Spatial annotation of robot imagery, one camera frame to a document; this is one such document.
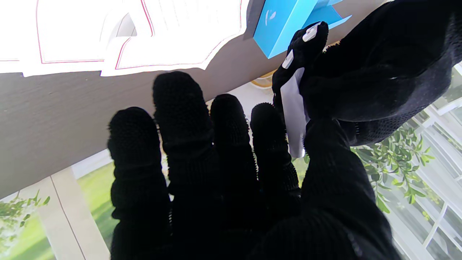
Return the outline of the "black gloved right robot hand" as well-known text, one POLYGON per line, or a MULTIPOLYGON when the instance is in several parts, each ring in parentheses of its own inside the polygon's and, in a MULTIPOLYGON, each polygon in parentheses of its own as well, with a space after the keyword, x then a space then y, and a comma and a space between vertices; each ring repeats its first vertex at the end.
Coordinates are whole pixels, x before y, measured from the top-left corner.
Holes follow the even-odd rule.
POLYGON ((275 108, 158 75, 154 116, 109 122, 112 260, 400 260, 388 219, 337 120, 310 120, 302 185, 275 108))

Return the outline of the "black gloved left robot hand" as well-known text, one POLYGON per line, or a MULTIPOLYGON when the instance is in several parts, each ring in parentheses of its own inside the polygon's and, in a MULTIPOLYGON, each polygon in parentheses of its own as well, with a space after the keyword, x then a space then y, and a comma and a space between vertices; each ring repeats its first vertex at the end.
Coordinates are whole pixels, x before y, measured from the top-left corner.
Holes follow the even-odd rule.
POLYGON ((273 104, 283 115, 281 87, 304 68, 310 119, 338 120, 350 146, 379 143, 449 88, 461 61, 461 1, 386 2, 338 44, 327 47, 328 34, 324 21, 294 33, 293 60, 273 75, 273 104))

